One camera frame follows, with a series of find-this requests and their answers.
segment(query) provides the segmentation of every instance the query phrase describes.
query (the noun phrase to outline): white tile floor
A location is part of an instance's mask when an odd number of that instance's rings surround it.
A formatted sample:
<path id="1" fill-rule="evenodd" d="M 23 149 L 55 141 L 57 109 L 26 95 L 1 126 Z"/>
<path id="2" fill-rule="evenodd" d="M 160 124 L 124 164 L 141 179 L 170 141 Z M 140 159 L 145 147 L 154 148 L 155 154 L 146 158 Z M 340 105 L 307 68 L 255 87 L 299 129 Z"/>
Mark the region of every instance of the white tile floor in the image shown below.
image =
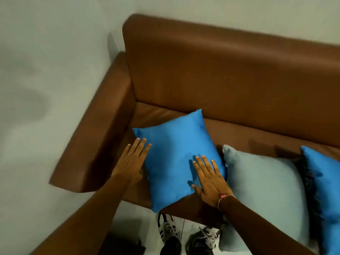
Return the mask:
<path id="1" fill-rule="evenodd" d="M 189 236 L 203 226 L 198 223 L 174 217 L 177 231 L 182 244 L 182 255 L 185 255 L 185 243 Z M 163 247 L 157 226 L 156 214 L 150 209 L 122 201 L 113 219 L 111 232 L 116 236 L 137 242 L 141 241 L 146 247 L 145 255 L 159 255 Z M 221 252 L 218 244 L 214 249 L 215 255 L 251 255 L 250 252 Z"/>

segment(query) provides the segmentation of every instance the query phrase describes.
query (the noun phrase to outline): leg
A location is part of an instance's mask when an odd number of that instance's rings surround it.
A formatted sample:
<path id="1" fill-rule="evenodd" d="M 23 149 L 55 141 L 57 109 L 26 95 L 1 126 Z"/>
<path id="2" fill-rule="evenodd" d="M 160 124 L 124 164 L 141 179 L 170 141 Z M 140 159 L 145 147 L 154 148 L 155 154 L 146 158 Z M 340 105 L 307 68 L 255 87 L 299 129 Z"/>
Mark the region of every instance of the leg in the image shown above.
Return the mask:
<path id="1" fill-rule="evenodd" d="M 216 232 L 216 230 L 207 226 L 191 235 L 185 245 L 187 255 L 214 255 L 212 250 L 216 247 L 219 235 L 219 231 Z"/>
<path id="2" fill-rule="evenodd" d="M 164 247 L 160 255 L 180 255 L 182 245 L 177 236 L 175 222 L 168 214 L 158 214 L 158 229 L 163 240 Z"/>

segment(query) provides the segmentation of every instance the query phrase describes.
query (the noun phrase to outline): forearm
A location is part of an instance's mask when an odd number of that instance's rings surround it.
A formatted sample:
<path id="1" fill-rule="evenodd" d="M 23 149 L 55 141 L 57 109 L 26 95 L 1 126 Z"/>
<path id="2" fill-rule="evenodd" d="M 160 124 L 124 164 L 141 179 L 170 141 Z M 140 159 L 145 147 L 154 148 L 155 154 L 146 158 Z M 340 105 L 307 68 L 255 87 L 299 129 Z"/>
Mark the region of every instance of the forearm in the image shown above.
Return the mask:
<path id="1" fill-rule="evenodd" d="M 32 255 L 97 255 L 129 183 L 112 177 Z"/>
<path id="2" fill-rule="evenodd" d="M 253 255 L 314 255 L 233 196 L 220 201 L 219 208 L 235 227 Z"/>

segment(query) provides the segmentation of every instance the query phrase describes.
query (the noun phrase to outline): blue pillow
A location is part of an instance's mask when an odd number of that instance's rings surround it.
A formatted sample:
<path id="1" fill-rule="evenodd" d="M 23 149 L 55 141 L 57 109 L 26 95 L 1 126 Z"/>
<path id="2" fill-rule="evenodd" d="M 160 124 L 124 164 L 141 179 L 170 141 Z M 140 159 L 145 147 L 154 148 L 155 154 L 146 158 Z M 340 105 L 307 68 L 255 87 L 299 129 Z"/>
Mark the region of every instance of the blue pillow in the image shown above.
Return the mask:
<path id="1" fill-rule="evenodd" d="M 301 147 L 314 176 L 322 218 L 322 248 L 340 254 L 340 162 L 308 147 Z"/>
<path id="2" fill-rule="evenodd" d="M 191 184 L 201 186 L 192 165 L 196 156 L 214 159 L 225 177 L 224 165 L 205 128 L 201 109 L 158 126 L 133 128 L 133 132 L 152 144 L 145 167 L 154 212 L 194 193 Z"/>

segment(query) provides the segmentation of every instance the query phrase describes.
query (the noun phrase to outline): shoe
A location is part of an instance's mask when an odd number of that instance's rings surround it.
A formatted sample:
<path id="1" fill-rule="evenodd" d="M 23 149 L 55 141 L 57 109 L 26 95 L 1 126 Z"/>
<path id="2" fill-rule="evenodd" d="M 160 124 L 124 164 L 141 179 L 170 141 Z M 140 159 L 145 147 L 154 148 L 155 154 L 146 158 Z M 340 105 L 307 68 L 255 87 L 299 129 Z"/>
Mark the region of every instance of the shoe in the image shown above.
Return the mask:
<path id="1" fill-rule="evenodd" d="M 178 239 L 175 222 L 171 215 L 158 214 L 158 230 L 164 244 L 173 236 Z"/>
<path id="2" fill-rule="evenodd" d="M 216 241 L 220 236 L 220 230 L 212 227 L 204 227 L 200 231 L 190 235 L 189 240 L 185 245 L 187 255 L 194 254 L 195 249 L 210 249 L 211 251 L 216 248 Z"/>

